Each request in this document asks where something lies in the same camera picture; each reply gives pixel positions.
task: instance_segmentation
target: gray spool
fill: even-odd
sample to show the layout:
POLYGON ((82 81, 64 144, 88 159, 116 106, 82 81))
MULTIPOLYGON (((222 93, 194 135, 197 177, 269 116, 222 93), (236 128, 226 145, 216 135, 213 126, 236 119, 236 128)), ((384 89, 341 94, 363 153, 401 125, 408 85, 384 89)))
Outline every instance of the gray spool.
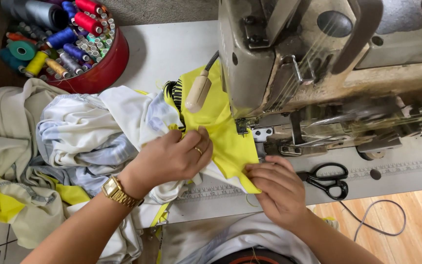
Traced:
POLYGON ((68 25, 68 16, 60 6, 34 0, 1 0, 4 11, 15 19, 40 27, 61 31, 68 25))

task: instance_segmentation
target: sewing machine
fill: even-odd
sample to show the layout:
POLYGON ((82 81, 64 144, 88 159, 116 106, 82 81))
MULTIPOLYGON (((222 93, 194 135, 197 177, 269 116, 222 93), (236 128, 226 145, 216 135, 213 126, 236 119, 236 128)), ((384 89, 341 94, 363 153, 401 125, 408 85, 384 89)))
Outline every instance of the sewing machine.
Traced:
POLYGON ((422 135, 422 1, 220 0, 219 34, 236 133, 260 158, 372 160, 422 135))

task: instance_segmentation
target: screw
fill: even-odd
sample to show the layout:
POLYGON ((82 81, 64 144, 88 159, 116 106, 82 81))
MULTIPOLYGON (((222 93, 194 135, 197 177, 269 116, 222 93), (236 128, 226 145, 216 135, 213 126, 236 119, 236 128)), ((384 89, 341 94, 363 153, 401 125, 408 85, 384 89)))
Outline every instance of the screw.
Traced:
POLYGON ((252 25, 252 24, 255 24, 255 22, 256 22, 256 17, 255 17, 255 16, 253 16, 253 15, 249 15, 249 16, 247 16, 246 18, 244 18, 244 22, 245 22, 245 24, 247 24, 247 25, 252 25))
POLYGON ((252 35, 252 36, 250 36, 250 38, 249 38, 249 41, 250 41, 250 43, 258 43, 258 42, 261 42, 263 39, 260 37, 260 36, 258 36, 258 35, 252 35))

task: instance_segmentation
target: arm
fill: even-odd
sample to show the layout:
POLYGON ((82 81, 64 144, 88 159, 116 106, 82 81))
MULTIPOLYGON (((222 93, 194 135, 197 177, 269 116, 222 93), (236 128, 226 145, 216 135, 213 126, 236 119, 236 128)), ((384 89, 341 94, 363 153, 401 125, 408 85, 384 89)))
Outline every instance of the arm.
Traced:
MULTIPOLYGON (((188 132, 183 140, 179 130, 172 130, 149 142, 120 173, 118 180, 127 195, 142 199, 162 183, 194 177, 208 165, 212 150, 204 127, 188 132)), ((94 264, 131 210, 100 193, 45 238, 22 264, 94 264)))
POLYGON ((262 190, 256 197, 269 219, 304 241, 321 264, 382 264, 305 207, 304 184, 289 161, 277 156, 267 156, 266 161, 247 165, 246 170, 262 190))

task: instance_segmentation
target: electric cord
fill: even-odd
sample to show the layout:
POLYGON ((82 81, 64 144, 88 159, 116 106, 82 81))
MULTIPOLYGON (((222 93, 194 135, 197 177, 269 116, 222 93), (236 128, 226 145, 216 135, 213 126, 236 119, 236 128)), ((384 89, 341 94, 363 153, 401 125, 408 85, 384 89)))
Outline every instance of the electric cord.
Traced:
POLYGON ((348 213, 352 217, 354 217, 360 223, 359 226, 358 226, 358 228, 356 229, 355 237, 353 239, 354 242, 356 242, 357 234, 358 234, 360 228, 362 227, 362 225, 365 225, 365 226, 367 226, 368 228, 370 228, 372 230, 375 230, 375 231, 377 231, 377 232, 379 232, 381 234, 388 235, 388 236, 398 236, 399 234, 401 234, 405 230, 405 227, 407 226, 407 214, 405 213, 405 210, 403 210, 402 206, 399 205, 398 203, 396 203, 395 201, 392 201, 392 200, 378 200, 378 201, 374 201, 373 203, 370 204, 369 207, 367 207, 366 213, 364 213, 364 217, 362 218, 362 220, 360 220, 359 218, 357 218, 355 216, 355 214, 353 214, 353 212, 351 212, 351 210, 349 210, 349 208, 342 201, 339 201, 339 202, 348 211, 348 213), (401 212, 403 213, 403 227, 401 228, 401 230, 399 232, 397 232, 397 233, 388 233, 388 232, 385 232, 385 231, 380 230, 378 228, 375 228, 372 225, 369 225, 369 224, 364 223, 364 221, 366 220, 366 217, 367 217, 367 213, 369 213, 370 208, 374 204, 376 204, 378 202, 381 202, 381 201, 391 202, 391 203, 395 204, 398 208, 400 208, 401 212))
POLYGON ((218 59, 218 57, 219 57, 219 51, 216 51, 216 53, 214 53, 214 55, 210 59, 210 62, 208 62, 208 64, 206 65, 206 67, 204 69, 207 70, 207 71, 209 71, 211 69, 211 66, 218 59))

